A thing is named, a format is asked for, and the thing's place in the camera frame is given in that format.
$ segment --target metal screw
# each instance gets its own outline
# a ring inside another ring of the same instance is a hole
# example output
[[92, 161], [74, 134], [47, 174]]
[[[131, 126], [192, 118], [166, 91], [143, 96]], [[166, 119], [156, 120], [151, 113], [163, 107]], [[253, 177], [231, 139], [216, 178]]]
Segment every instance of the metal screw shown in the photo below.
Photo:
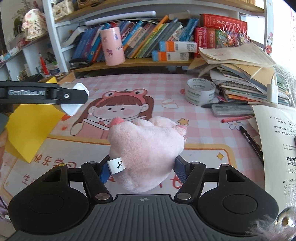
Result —
[[177, 195], [177, 198], [180, 200], [188, 200], [191, 198], [191, 195], [189, 193], [186, 192], [181, 192]]
[[104, 201], [104, 200], [108, 200], [110, 198], [110, 195], [108, 193], [98, 193], [96, 195], [96, 199]]

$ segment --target pencil holder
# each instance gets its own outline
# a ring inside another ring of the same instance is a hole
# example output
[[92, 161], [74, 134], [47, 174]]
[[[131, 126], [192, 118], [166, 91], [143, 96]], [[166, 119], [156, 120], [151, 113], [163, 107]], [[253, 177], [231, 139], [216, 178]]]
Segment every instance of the pencil holder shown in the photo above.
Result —
[[107, 66], [125, 62], [119, 27], [101, 30], [102, 48]]

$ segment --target desk mat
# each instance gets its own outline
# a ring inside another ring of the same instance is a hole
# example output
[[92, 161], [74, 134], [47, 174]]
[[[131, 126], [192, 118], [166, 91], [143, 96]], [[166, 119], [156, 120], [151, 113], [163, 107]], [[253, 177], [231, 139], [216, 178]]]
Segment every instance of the desk mat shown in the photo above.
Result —
[[[115, 116], [128, 120], [163, 116], [186, 125], [187, 141], [181, 154], [185, 160], [202, 162], [211, 168], [229, 163], [264, 188], [263, 166], [239, 131], [239, 126], [250, 130], [251, 126], [246, 120], [221, 123], [222, 118], [214, 117], [211, 109], [188, 103], [184, 98], [184, 88], [186, 81], [193, 77], [184, 74], [126, 74], [75, 80], [89, 89], [89, 100], [76, 115], [63, 116], [32, 162], [29, 164], [4, 153], [0, 170], [3, 201], [8, 204], [14, 195], [59, 163], [75, 168], [88, 161], [101, 161], [110, 148], [108, 119]], [[121, 92], [129, 95], [123, 97]], [[142, 102], [135, 95], [140, 95]], [[222, 99], [215, 96], [214, 101]], [[122, 104], [126, 105], [124, 110], [118, 107]], [[94, 116], [96, 105], [104, 106], [104, 109]], [[116, 112], [109, 114], [109, 108]], [[172, 171], [158, 187], [145, 194], [169, 193], [174, 196], [181, 185]], [[82, 183], [71, 183], [71, 186], [84, 192]], [[112, 177], [106, 187], [113, 196], [130, 193], [117, 185]], [[214, 187], [216, 183], [206, 183], [204, 191]]]

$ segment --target pink plush toy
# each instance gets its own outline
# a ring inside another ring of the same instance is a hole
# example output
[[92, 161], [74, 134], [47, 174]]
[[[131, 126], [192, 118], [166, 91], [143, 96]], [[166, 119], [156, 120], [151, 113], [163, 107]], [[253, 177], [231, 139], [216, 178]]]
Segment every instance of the pink plush toy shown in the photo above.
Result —
[[113, 174], [114, 180], [135, 193], [155, 188], [172, 171], [185, 135], [185, 126], [160, 116], [134, 122], [114, 118], [108, 134], [110, 159], [121, 157], [126, 167]]

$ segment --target yellow folder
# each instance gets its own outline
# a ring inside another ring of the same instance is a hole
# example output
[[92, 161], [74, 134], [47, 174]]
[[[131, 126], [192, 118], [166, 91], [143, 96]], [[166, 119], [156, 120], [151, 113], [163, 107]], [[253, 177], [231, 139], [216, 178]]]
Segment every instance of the yellow folder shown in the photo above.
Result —
[[[52, 77], [48, 83], [57, 83]], [[51, 104], [21, 104], [9, 116], [5, 150], [30, 163], [64, 113]]]

